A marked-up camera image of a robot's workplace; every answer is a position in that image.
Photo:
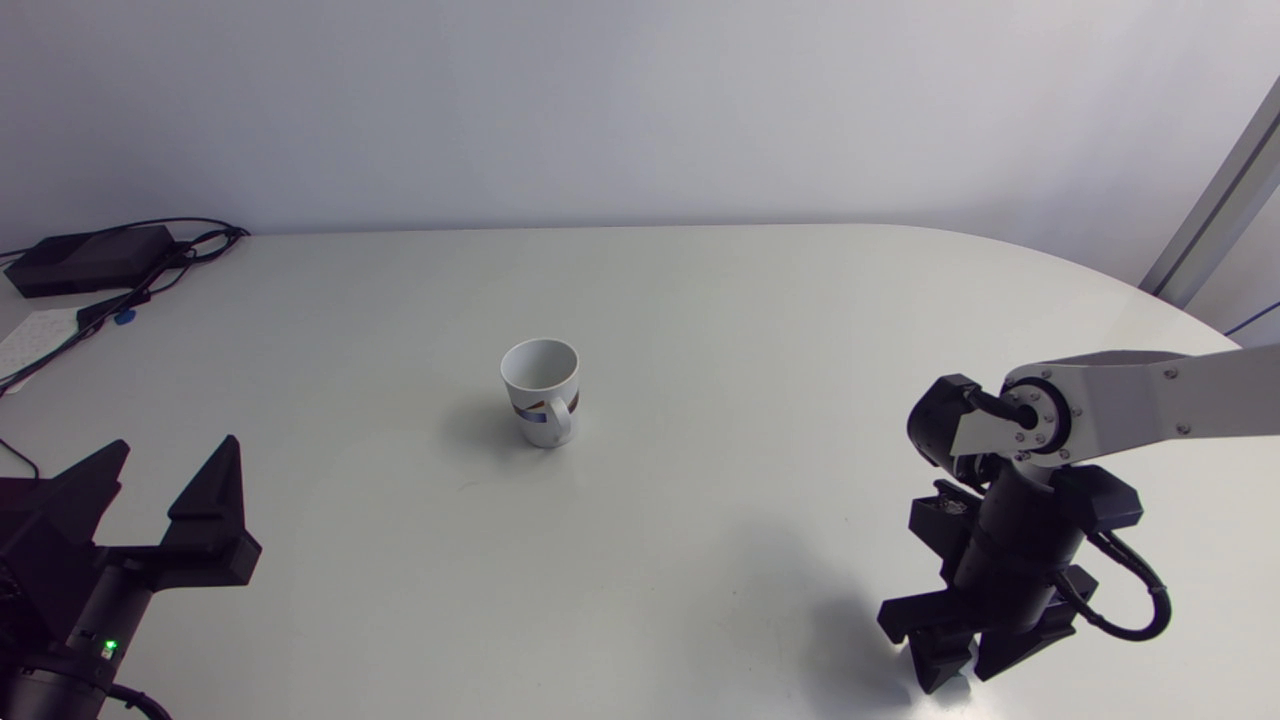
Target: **black power supply box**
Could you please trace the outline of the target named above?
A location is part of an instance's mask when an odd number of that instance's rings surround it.
[[[164,225],[46,237],[4,272],[23,297],[134,288],[169,258]]]

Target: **cable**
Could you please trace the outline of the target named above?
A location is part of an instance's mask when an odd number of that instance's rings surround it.
[[[1236,331],[1244,329],[1249,323],[1252,323],[1253,320],[1257,320],[1258,318],[1261,318],[1262,315],[1266,315],[1267,313],[1275,310],[1276,307],[1280,307],[1280,302],[1276,302],[1274,305],[1267,305],[1265,309],[1258,310],[1257,313],[1254,313],[1253,316],[1249,318],[1248,320],[1244,320],[1239,325],[1235,325],[1234,328],[1226,331],[1222,334],[1225,334],[1226,337],[1231,337],[1231,333],[1234,333]]]
[[[35,460],[32,460],[31,457],[27,457],[26,455],[18,452],[18,450],[14,448],[14,446],[9,445],[3,438],[0,438],[0,445],[3,445],[4,448],[8,450],[9,452],[17,455],[18,460],[22,460],[27,465],[31,465],[31,471],[35,475],[35,479],[37,479],[37,480],[40,479],[40,465],[36,465]]]
[[[236,245],[241,238],[251,234],[247,229],[237,227],[237,225],[233,225],[233,224],[227,223],[224,220],[218,220],[218,219],[212,219],[212,218],[200,218],[200,217],[174,217],[174,218],[156,218],[156,219],[152,219],[152,220],[138,220],[136,223],[125,223],[123,225],[115,225],[115,227],[111,227],[111,228],[105,228],[105,229],[101,229],[101,231],[96,231],[96,232],[90,233],[90,234],[104,234],[104,233],[111,233],[111,232],[120,232],[120,231],[129,229],[129,228],[136,228],[136,227],[155,225],[155,224],[164,224],[164,223],[178,223],[178,222],[210,223],[210,224],[219,225],[219,229],[206,232],[206,233],[198,236],[196,240],[189,241],[189,242],[175,243],[175,246],[174,246],[175,252],[172,252],[169,256],[164,258],[156,265],[155,270],[152,270],[133,290],[131,290],[125,295],[122,295],[118,299],[118,302],[115,302],[111,306],[109,306],[108,309],[105,309],[101,313],[101,315],[99,315],[97,318],[95,318],[92,320],[88,320],[88,322],[83,323],[82,327],[81,327],[81,329],[76,334],[73,334],[70,338],[65,340],[61,345],[59,345],[58,347],[55,347],[54,350],[51,350],[49,354],[46,354],[42,357],[35,360],[33,363],[31,363],[29,365],[22,368],[20,370],[17,370],[14,373],[10,373],[10,374],[0,378],[0,397],[3,397],[15,384],[18,384],[22,380],[29,378],[36,372],[38,372],[41,368],[49,365],[49,363],[54,361],[61,354],[67,352],[68,350],[70,350],[72,347],[74,347],[79,342],[84,341],[84,340],[87,340],[90,337],[92,337],[95,333],[97,333],[99,329],[101,329],[102,324],[106,322],[108,318],[110,318],[111,315],[115,315],[116,313],[120,313],[120,311],[123,311],[123,310],[125,310],[125,309],[132,307],[133,305],[136,305],[137,304],[137,299],[140,296],[148,296],[148,295],[145,295],[145,293],[151,293],[151,291],[150,291],[151,284],[155,283],[156,279],[163,273],[165,273],[166,270],[179,269],[179,268],[182,269],[182,272],[178,273],[178,277],[175,277],[168,284],[160,287],[159,292],[164,292],[164,291],[172,288],[173,286],[178,284],[178,281],[182,279],[182,277],[187,273],[188,269],[191,269],[192,265],[195,265],[197,263],[209,263],[209,261],[212,261],[212,260],[220,258],[224,252],[227,252],[227,250],[229,250],[233,245]],[[214,240],[214,238],[216,238],[219,236],[225,237],[225,242],[220,247],[218,247],[216,250],[212,250],[210,252],[205,252],[205,254],[197,254],[196,252],[195,247],[197,245],[209,242],[209,241],[211,241],[211,240]]]
[[[1053,573],[1050,580],[1057,587],[1057,592],[1062,593],[1066,600],[1076,612],[1084,616],[1088,623],[1103,633],[1130,642],[1142,642],[1155,638],[1160,633],[1165,632],[1169,626],[1169,621],[1172,620],[1174,607],[1169,600],[1169,588],[1160,579],[1160,575],[1147,565],[1147,561],[1142,559],[1140,555],[1134,552],[1132,547],[1124,543],[1110,530],[1103,530],[1101,533],[1094,533],[1088,536],[1089,542],[1093,543],[1098,550],[1101,550],[1107,557],[1115,560],[1121,566],[1128,569],[1134,575],[1138,575],[1143,583],[1147,584],[1147,592],[1151,593],[1152,603],[1152,618],[1151,623],[1140,630],[1134,630],[1130,628],[1121,628],[1100,612],[1089,607],[1088,601],[1080,597],[1080,593],[1075,591],[1071,585],[1071,580],[1066,578],[1062,571]]]
[[[159,266],[155,270],[151,272],[150,275],[146,277],[146,279],[143,279],[141,283],[138,283],[138,286],[136,288],[133,288],[132,291],[127,292],[125,295],[122,295],[119,297],[119,301],[115,305],[111,305],[110,307],[108,307],[101,314],[101,316],[99,316],[96,320],[92,320],[92,322],[84,324],[84,327],[81,328],[76,334],[73,334],[72,337],[69,337],[65,341],[63,341],[61,345],[59,345],[58,347],[55,347],[54,350],[51,350],[49,354],[44,355],[38,360],[35,360],[33,363],[31,363],[29,365],[22,368],[20,370],[17,370],[14,373],[10,373],[10,374],[5,375],[4,378],[0,378],[0,397],[3,397],[4,393],[9,392],[9,388],[12,388],[13,386],[15,386],[15,384],[20,383],[22,380],[29,378],[31,375],[36,374],[37,370],[40,370],[45,365],[49,365],[50,363],[52,363],[54,359],[56,359],[63,352],[67,352],[68,350],[70,350],[72,347],[74,347],[76,345],[78,345],[81,341],[83,341],[83,340],[91,337],[93,333],[96,333],[99,331],[99,328],[101,328],[102,323],[106,322],[108,318],[110,318],[111,315],[114,315],[114,314],[124,310],[125,307],[128,307],[129,304],[131,304],[131,301],[136,296],[138,296],[143,291],[146,291],[147,286],[150,286],[151,283],[154,283],[156,281],[156,278],[160,277],[161,273],[164,273],[166,269],[169,269],[168,265],[169,265],[170,261],[173,261],[175,258],[180,256],[184,252],[186,252],[186,249],[182,249],[179,252],[177,252],[177,254],[170,255],[169,258],[166,258],[163,263],[159,264]]]
[[[186,265],[182,266],[182,270],[178,273],[178,275],[175,278],[173,278],[172,281],[169,281],[168,283],[165,283],[165,284],[163,284],[163,286],[152,290],[151,295],[152,296],[160,295],[161,292],[164,292],[164,291],[169,290],[170,287],[178,284],[178,281],[180,281],[182,277],[187,274],[187,270],[189,270],[189,269],[192,269],[192,268],[196,266],[196,263],[191,261],[192,258],[195,258],[195,255],[187,255],[188,261],[187,261]]]
[[[169,715],[169,712],[166,712],[159,702],[147,697],[147,694],[141,691],[113,684],[111,689],[108,691],[106,697],[123,702],[125,708],[137,707],[140,712],[151,720],[173,720],[173,715]]]

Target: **metal frame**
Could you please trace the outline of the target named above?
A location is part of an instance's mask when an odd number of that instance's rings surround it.
[[[1138,287],[1185,307],[1280,186],[1280,78]]]

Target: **white tabletop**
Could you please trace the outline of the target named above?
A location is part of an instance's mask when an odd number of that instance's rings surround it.
[[[255,237],[138,310],[0,401],[0,437],[46,473],[133,446],[106,544],[159,541],[239,437],[252,583],[156,596],[118,678],[179,720],[1274,716],[1276,439],[1101,462],[1171,588],[1153,642],[1076,621],[924,696],[876,625],[942,587],[904,429],[938,375],[1234,347],[1064,260],[884,225]],[[539,336],[582,357],[553,451],[498,377]],[[1146,623],[1135,579],[1078,561]]]

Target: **black cylindrical motor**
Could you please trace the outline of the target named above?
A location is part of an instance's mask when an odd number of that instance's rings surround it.
[[[1039,621],[1055,592],[1050,574],[1071,564],[1084,533],[1061,515],[1052,488],[1025,478],[1007,460],[1001,465],[982,498],[954,585],[992,629],[1021,633]]]
[[[65,646],[0,657],[0,719],[95,720],[151,594],[134,573],[106,568]]]

